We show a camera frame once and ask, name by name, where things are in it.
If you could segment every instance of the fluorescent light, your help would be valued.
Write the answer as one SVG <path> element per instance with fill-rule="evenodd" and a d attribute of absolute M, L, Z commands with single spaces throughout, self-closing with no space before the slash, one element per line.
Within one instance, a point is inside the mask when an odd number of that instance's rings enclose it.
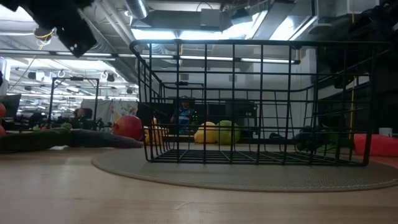
<path fill-rule="evenodd" d="M 174 32 L 170 30 L 131 29 L 131 31 L 137 40 L 172 40 L 176 38 Z"/>
<path fill-rule="evenodd" d="M 85 53 L 86 57 L 112 57 L 112 54 L 108 53 Z"/>
<path fill-rule="evenodd" d="M 62 56 L 73 56 L 71 52 L 56 52 L 55 54 Z"/>
<path fill-rule="evenodd" d="M 136 56 L 134 54 L 119 54 L 119 57 L 132 57 L 132 58 L 136 58 Z"/>
<path fill-rule="evenodd" d="M 60 80 L 56 80 L 55 81 L 58 84 L 64 85 L 64 86 L 68 86 L 69 84 L 65 83 L 65 82 L 61 82 Z"/>
<path fill-rule="evenodd" d="M 241 62 L 252 62 L 252 63 L 261 63 L 260 58 L 242 58 Z M 268 59 L 264 58 L 262 59 L 263 63 L 289 63 L 289 60 L 284 60 L 284 59 Z"/>
<path fill-rule="evenodd" d="M 72 92 L 75 92 L 75 93 L 78 93 L 78 92 L 79 92 L 79 89 L 78 89 L 78 88 L 75 88 L 75 87 L 67 87 L 67 90 L 72 91 Z"/>
<path fill-rule="evenodd" d="M 141 55 L 142 58 L 149 58 L 149 55 Z M 173 59 L 173 55 L 152 55 L 152 58 L 156 59 Z"/>
<path fill-rule="evenodd" d="M 86 90 L 80 90 L 80 92 L 81 92 L 81 93 L 89 94 L 90 96 L 95 96 L 94 93 L 90 93 L 89 91 L 86 91 Z"/>
<path fill-rule="evenodd" d="M 221 32 L 205 31 L 183 31 L 179 37 L 182 40 L 219 40 L 222 39 Z"/>
<path fill-rule="evenodd" d="M 220 61 L 232 62 L 231 57 L 207 57 L 207 60 L 220 60 Z"/>
<path fill-rule="evenodd" d="M 188 55 L 181 55 L 181 59 L 185 60 L 204 60 L 204 56 L 188 56 Z M 225 61 L 225 62 L 232 62 L 231 57 L 207 57 L 207 60 L 218 60 L 218 61 Z"/>
<path fill-rule="evenodd" d="M 35 97 L 51 97 L 50 94 L 33 94 L 33 93 L 22 93 L 22 96 L 35 96 Z M 79 98 L 86 100 L 94 100 L 95 96 L 85 96 L 85 95 L 72 95 L 72 94 L 54 94 L 54 98 L 63 98 L 63 97 L 71 97 L 71 98 Z M 135 96 L 98 96 L 99 100 L 104 100 L 106 97 L 109 99 L 115 100 L 138 100 Z"/>
<path fill-rule="evenodd" d="M 312 25 L 316 20 L 318 19 L 318 16 L 314 16 L 312 17 L 312 19 L 306 23 L 299 31 L 297 31 L 293 37 L 291 37 L 289 40 L 295 40 L 297 37 L 299 37 L 300 35 L 302 35 L 304 33 L 304 31 L 306 29 L 308 29 L 310 27 L 310 25 Z"/>
<path fill-rule="evenodd" d="M 256 21 L 256 19 L 262 14 L 261 17 L 265 17 L 266 16 L 266 12 L 258 12 L 256 14 L 254 14 L 252 16 L 252 21 L 250 22 L 242 22 L 240 24 L 235 24 L 232 25 L 230 28 L 226 29 L 223 31 L 223 39 L 240 39 L 242 37 L 246 38 L 246 36 L 249 34 L 251 36 L 254 35 L 254 33 L 257 31 L 254 31 L 253 33 L 253 29 L 255 28 L 254 25 L 256 26 L 260 26 L 262 20 L 264 20 L 264 18 L 261 20 L 261 22 L 259 22 L 259 24 L 255 24 L 254 21 Z"/>
<path fill-rule="evenodd" d="M 87 57 L 87 60 L 104 60 L 104 61 L 110 61 L 113 62 L 116 60 L 116 58 L 101 58 L 101 57 Z"/>
<path fill-rule="evenodd" d="M 181 59 L 185 60 L 204 60 L 205 58 L 203 56 L 188 56 L 188 55 L 181 55 Z"/>
<path fill-rule="evenodd" d="M 286 19 L 279 25 L 279 27 L 272 34 L 270 40 L 289 40 L 294 33 L 294 23 L 291 17 Z"/>

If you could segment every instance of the round placemat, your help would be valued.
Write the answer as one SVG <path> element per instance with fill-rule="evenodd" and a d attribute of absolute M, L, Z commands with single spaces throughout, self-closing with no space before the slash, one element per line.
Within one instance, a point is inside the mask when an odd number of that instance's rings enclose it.
<path fill-rule="evenodd" d="M 163 184 L 255 192 L 339 192 L 398 185 L 398 169 L 367 167 L 151 163 L 143 149 L 95 156 L 94 166 L 117 175 Z"/>

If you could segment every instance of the wire basket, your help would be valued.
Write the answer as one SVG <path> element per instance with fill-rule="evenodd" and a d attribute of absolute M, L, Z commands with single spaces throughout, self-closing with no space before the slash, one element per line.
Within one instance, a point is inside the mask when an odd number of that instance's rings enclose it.
<path fill-rule="evenodd" d="M 369 162 L 373 73 L 386 43 L 137 40 L 131 50 L 150 162 Z M 355 134 L 367 137 L 363 156 Z"/>

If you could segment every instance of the wooden table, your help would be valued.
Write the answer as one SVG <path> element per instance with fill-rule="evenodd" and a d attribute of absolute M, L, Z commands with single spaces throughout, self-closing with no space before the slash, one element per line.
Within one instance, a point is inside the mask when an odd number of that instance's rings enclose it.
<path fill-rule="evenodd" d="M 103 172 L 90 164 L 90 158 L 104 151 L 70 149 L 0 155 L 0 223 L 392 224 L 398 221 L 397 187 L 312 194 L 178 187 Z"/>

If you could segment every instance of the white container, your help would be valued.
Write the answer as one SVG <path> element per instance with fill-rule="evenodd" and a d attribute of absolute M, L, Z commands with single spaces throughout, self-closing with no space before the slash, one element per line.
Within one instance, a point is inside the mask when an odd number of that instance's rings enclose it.
<path fill-rule="evenodd" d="M 392 128 L 379 128 L 379 134 L 392 137 Z"/>

